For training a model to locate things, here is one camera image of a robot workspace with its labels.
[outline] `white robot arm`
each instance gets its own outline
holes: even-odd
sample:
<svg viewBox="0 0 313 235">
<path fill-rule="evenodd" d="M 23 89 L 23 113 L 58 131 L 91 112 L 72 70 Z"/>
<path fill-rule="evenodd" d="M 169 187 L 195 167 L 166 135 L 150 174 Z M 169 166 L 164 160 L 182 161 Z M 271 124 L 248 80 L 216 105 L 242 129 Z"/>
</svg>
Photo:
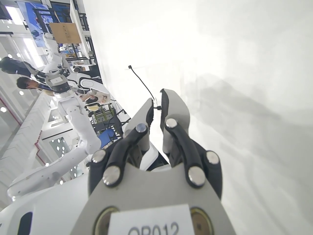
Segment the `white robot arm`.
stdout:
<svg viewBox="0 0 313 235">
<path fill-rule="evenodd" d="M 27 235 L 235 235 L 220 201 L 218 155 L 189 137 L 189 111 L 180 97 L 171 90 L 161 92 L 163 152 L 171 166 L 162 166 L 161 171 L 156 164 L 150 171 L 139 169 L 149 148 L 153 120 L 149 99 L 122 139 L 93 154 L 88 175 L 26 195 L 2 211 L 1 234 L 19 235 L 23 230 L 29 231 Z M 184 219 L 181 211 L 173 211 L 179 205 L 185 207 Z M 161 208 L 154 218 L 154 211 Z"/>
<path fill-rule="evenodd" d="M 58 69 L 54 73 L 46 73 L 45 79 L 55 93 L 60 113 L 68 117 L 72 128 L 78 133 L 79 142 L 74 149 L 48 167 L 32 169 L 15 179 L 7 191 L 12 200 L 53 186 L 73 166 L 78 165 L 89 154 L 99 150 L 101 146 L 101 141 L 95 134 L 84 109 L 84 103 L 70 89 L 62 71 L 64 69 Z"/>
</svg>

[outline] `black metal frame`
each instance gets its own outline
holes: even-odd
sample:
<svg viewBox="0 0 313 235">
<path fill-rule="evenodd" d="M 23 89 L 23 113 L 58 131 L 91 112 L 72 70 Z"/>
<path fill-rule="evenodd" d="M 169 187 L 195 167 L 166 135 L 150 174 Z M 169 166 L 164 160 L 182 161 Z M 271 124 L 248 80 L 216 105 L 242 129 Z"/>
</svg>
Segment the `black metal frame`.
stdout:
<svg viewBox="0 0 313 235">
<path fill-rule="evenodd" d="M 51 16 L 52 19 L 53 19 L 53 22 L 59 22 L 58 18 L 56 17 L 56 15 L 60 14 L 61 13 L 61 17 L 63 17 L 64 19 L 67 19 L 67 18 L 70 18 L 70 15 L 66 12 L 60 12 L 60 11 L 55 11 L 54 9 L 36 9 L 34 8 L 33 11 L 35 12 L 36 14 L 36 17 L 38 19 L 38 23 L 42 29 L 42 31 L 44 33 L 51 33 L 52 34 L 52 31 L 51 31 L 51 28 L 50 28 L 50 25 L 49 24 L 45 24 L 43 19 L 42 19 L 42 16 Z M 79 15 L 82 16 L 82 20 L 81 18 L 81 24 L 83 26 L 83 29 L 84 30 L 89 30 L 89 27 L 88 27 L 88 23 L 87 23 L 87 18 L 86 18 L 86 14 L 85 13 L 79 13 Z M 73 51 L 74 51 L 74 54 L 75 54 L 75 58 L 66 58 L 66 61 L 80 61 L 80 60 L 88 60 L 89 61 L 89 64 L 90 65 L 93 65 L 93 62 L 92 60 L 95 60 L 95 62 L 97 62 L 96 60 L 96 56 L 95 56 L 95 48 L 94 48 L 94 45 L 93 45 L 93 42 L 92 42 L 92 39 L 91 37 L 85 37 L 85 40 L 86 42 L 89 44 L 89 47 L 90 47 L 90 50 L 93 52 L 93 56 L 90 56 L 89 58 L 83 56 L 83 57 L 79 57 L 76 50 L 75 50 L 75 46 L 74 44 L 71 44 L 72 48 L 73 48 Z"/>
</svg>

